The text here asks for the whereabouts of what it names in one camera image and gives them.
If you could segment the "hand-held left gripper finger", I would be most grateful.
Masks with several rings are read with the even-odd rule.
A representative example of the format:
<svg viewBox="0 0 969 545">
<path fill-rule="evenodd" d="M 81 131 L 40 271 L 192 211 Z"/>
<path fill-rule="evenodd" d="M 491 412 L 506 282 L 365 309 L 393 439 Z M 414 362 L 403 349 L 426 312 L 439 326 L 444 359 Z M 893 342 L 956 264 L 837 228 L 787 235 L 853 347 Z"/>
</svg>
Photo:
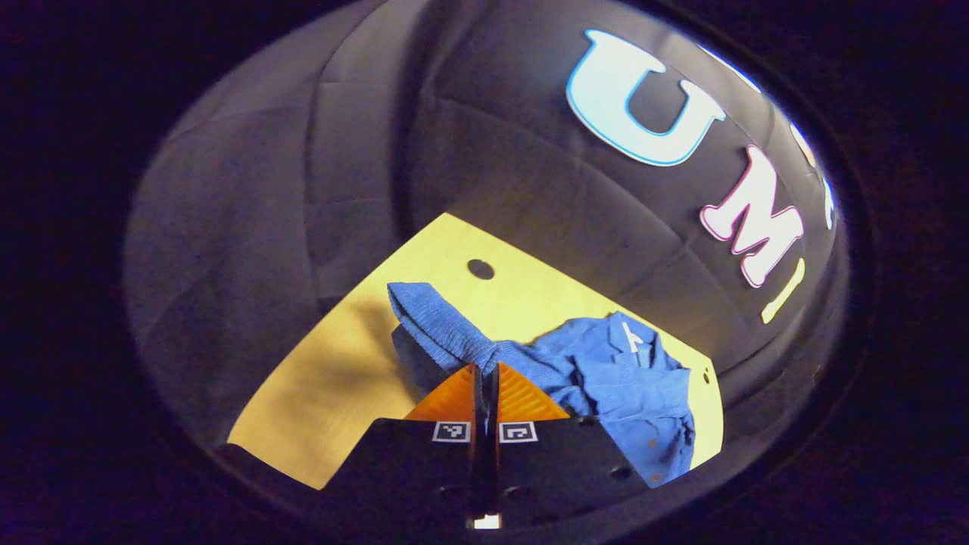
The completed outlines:
<svg viewBox="0 0 969 545">
<path fill-rule="evenodd" d="M 322 488 L 330 531 L 466 531 L 487 445 L 481 370 L 464 366 L 405 419 L 376 419 Z"/>
<path fill-rule="evenodd" d="M 494 507 L 512 530 L 554 525 L 650 489 L 596 416 L 572 416 L 499 362 L 492 386 Z"/>
</svg>

